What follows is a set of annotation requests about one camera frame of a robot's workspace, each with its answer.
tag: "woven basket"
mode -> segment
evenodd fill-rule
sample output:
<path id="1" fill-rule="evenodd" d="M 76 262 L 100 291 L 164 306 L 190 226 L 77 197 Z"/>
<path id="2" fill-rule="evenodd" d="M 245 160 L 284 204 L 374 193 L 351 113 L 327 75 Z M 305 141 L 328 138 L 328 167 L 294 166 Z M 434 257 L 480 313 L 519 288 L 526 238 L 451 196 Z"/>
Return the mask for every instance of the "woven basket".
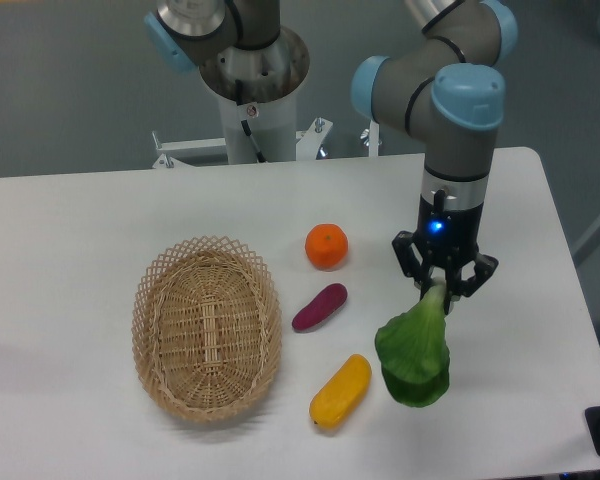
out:
<path id="1" fill-rule="evenodd" d="M 236 415 L 273 380 L 280 317 L 267 266 L 246 245 L 227 237 L 175 245 L 136 294 L 133 356 L 144 389 L 187 420 Z"/>

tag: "toy fruit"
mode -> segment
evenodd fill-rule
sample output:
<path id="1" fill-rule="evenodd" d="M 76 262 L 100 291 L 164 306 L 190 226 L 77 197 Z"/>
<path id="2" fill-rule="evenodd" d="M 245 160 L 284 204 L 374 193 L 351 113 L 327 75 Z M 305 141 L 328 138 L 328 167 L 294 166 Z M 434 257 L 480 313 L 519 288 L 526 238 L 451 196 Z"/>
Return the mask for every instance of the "toy fruit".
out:
<path id="1" fill-rule="evenodd" d="M 311 401 L 309 415 L 321 428 L 332 429 L 360 404 L 371 381 L 371 366 L 362 355 L 353 354 Z"/>
<path id="2" fill-rule="evenodd" d="M 342 261 L 349 251 L 349 241 L 338 225 L 323 223 L 311 229 L 304 250 L 313 266 L 324 270 Z"/>
<path id="3" fill-rule="evenodd" d="M 291 326 L 297 332 L 315 327 L 329 318 L 346 301 L 347 289 L 345 286 L 341 283 L 332 283 L 296 314 Z"/>
<path id="4" fill-rule="evenodd" d="M 444 285 L 432 286 L 411 310 L 392 318 L 376 333 L 387 390 L 404 405 L 426 407 L 449 389 L 445 293 Z"/>

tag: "metal bracket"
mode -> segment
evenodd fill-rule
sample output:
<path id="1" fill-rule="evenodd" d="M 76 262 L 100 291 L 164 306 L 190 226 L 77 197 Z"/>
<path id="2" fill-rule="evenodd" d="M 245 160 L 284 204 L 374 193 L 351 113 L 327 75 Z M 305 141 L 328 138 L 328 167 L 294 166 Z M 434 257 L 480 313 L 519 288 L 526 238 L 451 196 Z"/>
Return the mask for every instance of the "metal bracket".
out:
<path id="1" fill-rule="evenodd" d="M 571 257 L 575 266 L 580 266 L 598 246 L 600 246 L 600 215 L 596 217 L 571 248 Z"/>
<path id="2" fill-rule="evenodd" d="M 315 160 L 326 157 L 323 142 L 329 135 L 333 122 L 324 118 L 316 118 L 306 131 L 296 132 L 296 160 Z M 158 160 L 152 168 L 180 168 L 195 166 L 195 163 L 204 163 L 209 157 L 226 155 L 227 144 L 224 138 L 211 138 L 207 140 L 190 140 L 185 142 L 162 143 L 158 139 L 158 132 L 151 132 Z M 187 158 L 193 164 L 184 163 L 175 157 Z"/>

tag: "orange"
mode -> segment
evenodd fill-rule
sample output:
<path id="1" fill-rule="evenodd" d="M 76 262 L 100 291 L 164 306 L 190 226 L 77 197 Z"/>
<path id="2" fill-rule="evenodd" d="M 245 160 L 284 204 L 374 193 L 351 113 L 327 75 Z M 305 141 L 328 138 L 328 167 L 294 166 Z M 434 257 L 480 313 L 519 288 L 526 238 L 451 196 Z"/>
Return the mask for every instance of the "orange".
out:
<path id="1" fill-rule="evenodd" d="M 307 235 L 304 250 L 314 267 L 335 267 L 347 255 L 349 242 L 342 229 L 333 223 L 316 225 Z"/>

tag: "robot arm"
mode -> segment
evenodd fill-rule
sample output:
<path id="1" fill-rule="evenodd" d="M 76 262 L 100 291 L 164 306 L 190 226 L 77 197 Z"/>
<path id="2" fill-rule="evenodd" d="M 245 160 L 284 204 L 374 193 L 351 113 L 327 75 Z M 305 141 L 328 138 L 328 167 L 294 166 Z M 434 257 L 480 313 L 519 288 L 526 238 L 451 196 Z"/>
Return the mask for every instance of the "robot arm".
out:
<path id="1" fill-rule="evenodd" d="M 471 296 L 496 269 L 479 253 L 478 229 L 505 84 L 487 65 L 517 40 L 511 12 L 495 0 L 411 0 L 423 47 L 399 59 L 372 57 L 356 72 L 352 102 L 363 115 L 425 144 L 425 171 L 415 232 L 393 247 L 403 273 L 424 295 L 434 268 L 445 272 L 447 298 Z M 474 275 L 462 278 L 474 262 Z"/>
<path id="2" fill-rule="evenodd" d="M 400 232 L 393 246 L 422 295 L 434 269 L 444 270 L 448 312 L 452 300 L 472 295 L 498 265 L 477 245 L 505 94 L 502 76 L 489 66 L 511 51 L 518 30 L 498 0 L 405 2 L 426 41 L 402 58 L 366 60 L 354 75 L 352 102 L 361 114 L 425 144 L 418 225 Z M 172 66 L 200 65 L 207 86 L 236 105 L 272 103 L 306 77 L 306 47 L 280 27 L 279 0 L 158 0 L 145 24 Z M 293 147 L 295 129 L 289 132 Z M 245 144 L 234 157 L 249 156 L 247 136 L 231 142 Z M 255 143 L 254 150 L 261 153 Z M 273 151 L 272 157 L 292 157 Z M 462 270 L 471 262 L 474 275 L 465 280 Z"/>
<path id="3" fill-rule="evenodd" d="M 145 25 L 166 60 L 185 70 L 229 47 L 259 50 L 272 44 L 280 34 L 280 1 L 158 0 Z M 180 64 L 169 58 L 177 55 Z"/>

